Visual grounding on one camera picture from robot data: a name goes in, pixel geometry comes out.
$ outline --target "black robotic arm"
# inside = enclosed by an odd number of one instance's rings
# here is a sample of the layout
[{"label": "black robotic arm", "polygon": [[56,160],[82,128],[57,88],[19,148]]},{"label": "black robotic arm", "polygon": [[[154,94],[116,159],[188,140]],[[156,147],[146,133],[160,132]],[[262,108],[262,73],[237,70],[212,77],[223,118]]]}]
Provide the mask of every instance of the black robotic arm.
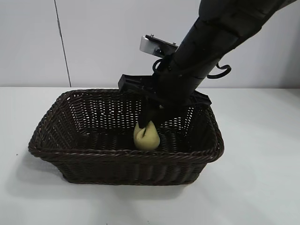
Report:
[{"label": "black robotic arm", "polygon": [[[142,110],[139,125],[150,120],[156,125],[176,116],[183,105],[207,104],[208,96],[195,91],[207,78],[220,78],[231,70],[220,67],[221,58],[260,31],[279,9],[296,0],[201,0],[199,17],[180,46],[146,36],[159,44],[164,57],[153,65],[152,76],[123,75],[119,89],[145,95],[148,105]],[[225,69],[217,76],[209,73],[217,66]]]}]

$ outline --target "white table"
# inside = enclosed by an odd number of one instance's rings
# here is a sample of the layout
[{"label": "white table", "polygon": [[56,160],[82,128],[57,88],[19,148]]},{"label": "white table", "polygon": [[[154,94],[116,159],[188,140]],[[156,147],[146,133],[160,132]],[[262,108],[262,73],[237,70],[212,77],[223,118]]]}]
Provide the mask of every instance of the white table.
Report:
[{"label": "white table", "polygon": [[300,90],[203,89],[225,153],[188,186],[76,185],[27,151],[69,88],[0,88],[1,225],[299,225]]}]

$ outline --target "metal bracket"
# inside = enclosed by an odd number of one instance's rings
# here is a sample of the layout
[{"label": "metal bracket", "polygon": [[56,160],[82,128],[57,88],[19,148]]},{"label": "metal bracket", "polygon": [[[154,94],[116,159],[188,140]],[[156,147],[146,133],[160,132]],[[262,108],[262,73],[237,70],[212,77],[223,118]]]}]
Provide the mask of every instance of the metal bracket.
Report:
[{"label": "metal bracket", "polygon": [[[148,96],[152,100],[159,102],[162,106],[174,107],[178,106],[176,103],[168,102],[164,99],[161,99],[157,96],[154,88],[154,80],[151,75],[142,75],[142,76],[132,76],[123,74],[118,83],[120,92],[132,90],[136,93]],[[207,95],[204,95],[198,91],[194,91],[190,98],[186,100],[185,103],[182,103],[181,106],[189,105],[211,105],[210,98]]]},{"label": "metal bracket", "polygon": [[153,34],[145,35],[141,38],[140,51],[160,58],[176,52],[178,46],[176,43],[169,43],[154,37]]}]

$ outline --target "yellow object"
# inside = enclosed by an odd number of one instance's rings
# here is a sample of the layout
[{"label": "yellow object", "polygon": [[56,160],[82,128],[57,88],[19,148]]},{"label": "yellow object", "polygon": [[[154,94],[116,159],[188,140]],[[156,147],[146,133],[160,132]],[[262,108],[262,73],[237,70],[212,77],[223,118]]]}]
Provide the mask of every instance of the yellow object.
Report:
[{"label": "yellow object", "polygon": [[143,151],[155,150],[160,143],[158,132],[152,121],[150,121],[145,128],[140,128],[137,123],[133,132],[133,140],[135,146]]}]

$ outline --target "wicker basket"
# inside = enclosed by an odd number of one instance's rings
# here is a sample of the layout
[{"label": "wicker basket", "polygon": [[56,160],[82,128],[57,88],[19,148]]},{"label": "wicker basket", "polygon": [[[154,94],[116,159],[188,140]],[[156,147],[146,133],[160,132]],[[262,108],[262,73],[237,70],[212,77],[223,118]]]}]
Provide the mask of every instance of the wicker basket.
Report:
[{"label": "wicker basket", "polygon": [[29,152],[55,165],[72,183],[192,183],[224,151],[211,108],[186,107],[159,127],[160,146],[139,151],[133,130],[144,98],[118,90],[63,93],[37,126]]}]

